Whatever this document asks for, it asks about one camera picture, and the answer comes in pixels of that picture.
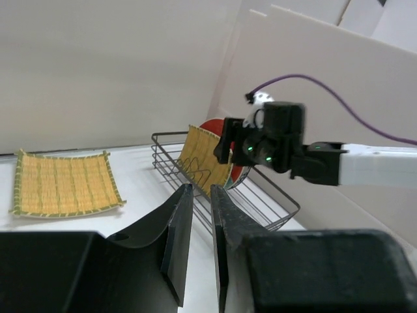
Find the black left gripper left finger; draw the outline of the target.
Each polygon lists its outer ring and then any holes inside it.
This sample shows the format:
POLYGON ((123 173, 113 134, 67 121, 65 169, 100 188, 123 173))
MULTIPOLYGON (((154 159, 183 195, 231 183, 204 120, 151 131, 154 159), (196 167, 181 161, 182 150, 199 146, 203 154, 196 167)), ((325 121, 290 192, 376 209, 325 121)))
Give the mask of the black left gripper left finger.
POLYGON ((93 231, 1 233, 2 312, 176 312, 184 304, 194 193, 104 237, 93 231))

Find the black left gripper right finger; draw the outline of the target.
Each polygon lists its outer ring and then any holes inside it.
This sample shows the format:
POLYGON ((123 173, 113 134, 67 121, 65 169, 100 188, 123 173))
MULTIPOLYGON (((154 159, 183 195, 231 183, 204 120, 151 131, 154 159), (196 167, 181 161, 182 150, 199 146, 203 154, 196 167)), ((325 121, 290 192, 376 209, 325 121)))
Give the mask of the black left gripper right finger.
POLYGON ((270 231, 210 191, 220 312, 415 312, 416 275, 379 230, 270 231))

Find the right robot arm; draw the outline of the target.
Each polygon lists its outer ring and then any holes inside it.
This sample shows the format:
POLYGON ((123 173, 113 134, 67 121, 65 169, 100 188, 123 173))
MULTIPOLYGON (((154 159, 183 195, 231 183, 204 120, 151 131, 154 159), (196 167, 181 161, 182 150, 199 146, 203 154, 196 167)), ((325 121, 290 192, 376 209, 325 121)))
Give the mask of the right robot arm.
POLYGON ((303 143, 305 107, 253 105, 245 119, 226 118, 214 156, 220 164, 264 166, 315 185, 416 188, 416 149, 355 143, 303 143))

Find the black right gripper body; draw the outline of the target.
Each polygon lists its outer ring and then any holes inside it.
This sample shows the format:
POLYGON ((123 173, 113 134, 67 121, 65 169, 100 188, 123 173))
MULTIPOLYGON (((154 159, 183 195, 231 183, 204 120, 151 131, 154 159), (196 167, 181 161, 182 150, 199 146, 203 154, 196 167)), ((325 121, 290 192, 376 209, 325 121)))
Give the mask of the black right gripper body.
POLYGON ((291 157, 302 153, 305 105, 296 102, 264 104, 262 129, 244 128, 243 119, 226 117, 214 155, 220 164, 263 165, 277 173, 290 170, 291 157))

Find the square yellow bamboo plate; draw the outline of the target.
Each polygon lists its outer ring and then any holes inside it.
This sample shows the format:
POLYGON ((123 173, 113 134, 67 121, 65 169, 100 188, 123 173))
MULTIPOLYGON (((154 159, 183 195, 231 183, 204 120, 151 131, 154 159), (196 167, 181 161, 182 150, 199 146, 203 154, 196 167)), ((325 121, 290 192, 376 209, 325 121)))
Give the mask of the square yellow bamboo plate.
POLYGON ((61 157, 16 153, 9 213, 29 218, 77 218, 122 207, 110 153, 61 157))

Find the curved yellow bamboo plate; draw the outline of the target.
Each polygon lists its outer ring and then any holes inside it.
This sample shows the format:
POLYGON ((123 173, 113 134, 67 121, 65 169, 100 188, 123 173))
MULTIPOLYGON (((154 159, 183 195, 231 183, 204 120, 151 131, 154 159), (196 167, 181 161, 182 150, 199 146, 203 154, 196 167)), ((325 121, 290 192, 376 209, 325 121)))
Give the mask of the curved yellow bamboo plate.
POLYGON ((232 171, 229 159, 220 164, 214 155, 214 149, 220 137, 201 127, 190 125, 179 157, 179 166, 193 182, 210 197, 211 185, 224 187, 232 171))

